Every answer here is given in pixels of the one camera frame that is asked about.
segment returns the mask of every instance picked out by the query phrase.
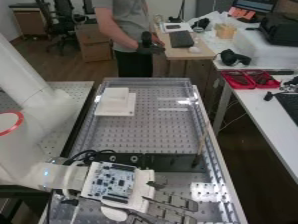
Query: dark pants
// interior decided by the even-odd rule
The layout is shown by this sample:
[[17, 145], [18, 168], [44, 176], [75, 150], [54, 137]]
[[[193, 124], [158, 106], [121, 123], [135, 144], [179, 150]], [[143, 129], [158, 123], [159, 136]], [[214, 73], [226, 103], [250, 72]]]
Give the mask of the dark pants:
[[151, 55], [119, 51], [114, 51], [114, 55], [118, 64], [118, 77], [151, 77]]

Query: floor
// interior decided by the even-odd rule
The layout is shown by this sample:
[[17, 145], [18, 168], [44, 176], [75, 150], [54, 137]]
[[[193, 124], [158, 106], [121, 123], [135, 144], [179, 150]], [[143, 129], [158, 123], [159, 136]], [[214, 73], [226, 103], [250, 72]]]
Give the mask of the floor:
[[[28, 40], [16, 46], [46, 81], [95, 81], [98, 85], [105, 77], [117, 76], [115, 61], [83, 63], [79, 52], [71, 48], [66, 48], [63, 57], [54, 50], [46, 54], [46, 44]], [[159, 61], [155, 59], [157, 76], [166, 70]], [[227, 111], [226, 122], [242, 113], [235, 104]], [[298, 223], [298, 187], [248, 116], [220, 131], [218, 142], [248, 223]]]

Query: red tray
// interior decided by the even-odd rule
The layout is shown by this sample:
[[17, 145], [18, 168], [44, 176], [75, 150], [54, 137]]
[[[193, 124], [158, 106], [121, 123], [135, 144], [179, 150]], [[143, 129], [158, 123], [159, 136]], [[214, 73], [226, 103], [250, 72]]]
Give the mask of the red tray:
[[280, 82], [278, 82], [266, 71], [246, 70], [243, 72], [254, 81], [256, 88], [260, 88], [260, 89], [279, 88]]
[[222, 77], [234, 89], [254, 89], [254, 80], [244, 74], [243, 71], [226, 70], [220, 72]]

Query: white paper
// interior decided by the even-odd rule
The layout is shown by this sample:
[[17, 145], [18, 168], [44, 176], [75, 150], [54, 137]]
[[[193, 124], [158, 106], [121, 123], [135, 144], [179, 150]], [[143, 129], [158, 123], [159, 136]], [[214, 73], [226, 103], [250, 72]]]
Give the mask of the white paper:
[[[178, 29], [166, 29], [166, 26], [171, 26], [171, 25], [178, 25], [179, 28]], [[162, 33], [171, 33], [171, 32], [177, 32], [177, 31], [193, 32], [193, 29], [191, 29], [189, 23], [162, 23], [161, 24], [161, 32]]]

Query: gray t-shirt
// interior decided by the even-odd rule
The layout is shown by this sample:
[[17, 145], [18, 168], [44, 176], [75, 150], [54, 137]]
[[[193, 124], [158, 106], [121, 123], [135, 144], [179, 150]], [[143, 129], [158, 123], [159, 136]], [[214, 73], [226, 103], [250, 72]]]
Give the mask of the gray t-shirt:
[[[149, 31], [149, 18], [145, 0], [91, 0], [94, 8], [107, 8], [113, 10], [114, 21], [122, 31], [135, 41], [141, 41], [141, 34]], [[133, 49], [114, 43], [114, 50], [121, 52], [134, 52]]]

